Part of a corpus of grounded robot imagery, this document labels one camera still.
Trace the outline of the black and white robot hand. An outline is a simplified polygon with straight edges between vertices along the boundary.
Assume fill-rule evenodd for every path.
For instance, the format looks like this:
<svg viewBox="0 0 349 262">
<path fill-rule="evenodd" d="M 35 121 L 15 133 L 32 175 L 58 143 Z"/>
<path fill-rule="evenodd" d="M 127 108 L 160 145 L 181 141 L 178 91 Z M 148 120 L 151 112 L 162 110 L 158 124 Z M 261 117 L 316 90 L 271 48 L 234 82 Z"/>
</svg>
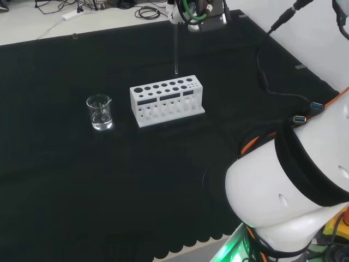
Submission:
<svg viewBox="0 0 349 262">
<path fill-rule="evenodd" d="M 168 20 L 174 25 L 185 25 L 191 32 L 220 29 L 231 20 L 226 1 L 167 1 Z"/>
</svg>

